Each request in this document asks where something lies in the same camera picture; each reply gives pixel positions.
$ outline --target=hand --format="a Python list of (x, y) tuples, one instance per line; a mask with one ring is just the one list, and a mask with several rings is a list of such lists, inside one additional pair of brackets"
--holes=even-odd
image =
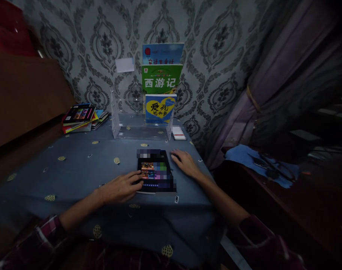
[(132, 185), (133, 182), (142, 179), (141, 171), (133, 171), (126, 175), (120, 175), (99, 188), (103, 204), (123, 203), (131, 199), (136, 191), (143, 186), (143, 181)]
[(201, 170), (193, 161), (191, 155), (185, 151), (181, 150), (173, 150), (171, 151), (171, 158), (172, 160), (179, 166), (179, 168), (188, 176), (199, 180), (200, 178), (204, 177)]

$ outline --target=yellow heart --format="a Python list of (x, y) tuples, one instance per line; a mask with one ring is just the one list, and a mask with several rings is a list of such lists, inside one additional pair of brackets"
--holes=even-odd
[[(168, 100), (168, 102), (172, 102), (173, 105), (166, 106), (166, 100)], [(161, 103), (159, 103), (156, 100), (151, 100), (147, 102), (146, 110), (150, 114), (155, 115), (162, 119), (163, 117), (165, 117), (172, 111), (175, 104), (176, 104), (176, 100), (173, 97), (166, 97), (164, 100), (161, 101)]]

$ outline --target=curtain tie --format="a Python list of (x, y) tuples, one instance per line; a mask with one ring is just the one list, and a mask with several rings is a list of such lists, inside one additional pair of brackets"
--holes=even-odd
[(253, 98), (253, 96), (252, 96), (252, 94), (251, 94), (251, 90), (250, 90), (250, 86), (249, 86), (249, 85), (247, 85), (246, 94), (247, 94), (247, 96), (250, 98), (250, 100), (252, 101), (252, 103), (253, 103), (253, 105), (254, 105), (256, 111), (257, 111), (258, 113), (260, 113), (260, 112), (261, 112), (261, 107), (260, 107), (260, 105), (258, 105), (257, 101)]

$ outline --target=stack of cards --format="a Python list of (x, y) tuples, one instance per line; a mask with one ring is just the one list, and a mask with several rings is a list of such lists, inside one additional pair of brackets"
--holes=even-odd
[(175, 141), (186, 141), (187, 138), (185, 134), (182, 132), (181, 127), (173, 126), (172, 127), (172, 135)]

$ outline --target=table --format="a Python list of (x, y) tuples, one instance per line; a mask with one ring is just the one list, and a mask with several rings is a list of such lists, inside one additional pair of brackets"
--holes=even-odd
[[(175, 196), (137, 194), (127, 203), (99, 209), (78, 232), (94, 238), (93, 228), (99, 225), (102, 239), (109, 243), (156, 252), (171, 245), (173, 260), (187, 267), (198, 266), (215, 254), (224, 227), (216, 222), (218, 214), (200, 186), (170, 158), (173, 149), (188, 151), (200, 169), (211, 176), (205, 164), (197, 161), (201, 157), (185, 134), (186, 141), (116, 140), (111, 126), (105, 123), (96, 131), (63, 136), (15, 172), (13, 180), (5, 180), (0, 187), (0, 223), (19, 232), (34, 215), (45, 218), (64, 212), (99, 185), (136, 170), (137, 149), (148, 144), (149, 149), (167, 151), (178, 203)], [(119, 165), (113, 161), (116, 157)], [(47, 195), (55, 195), (55, 201), (46, 201)]]
[[(342, 261), (342, 192), (331, 185), (341, 181), (342, 168), (334, 163), (323, 165), (302, 162), (300, 170), (312, 175), (301, 175), (289, 189), (227, 160), (214, 177), (236, 202), (282, 235), (290, 249), (302, 255), (308, 269), (330, 269)], [(232, 177), (224, 181), (227, 171)]]

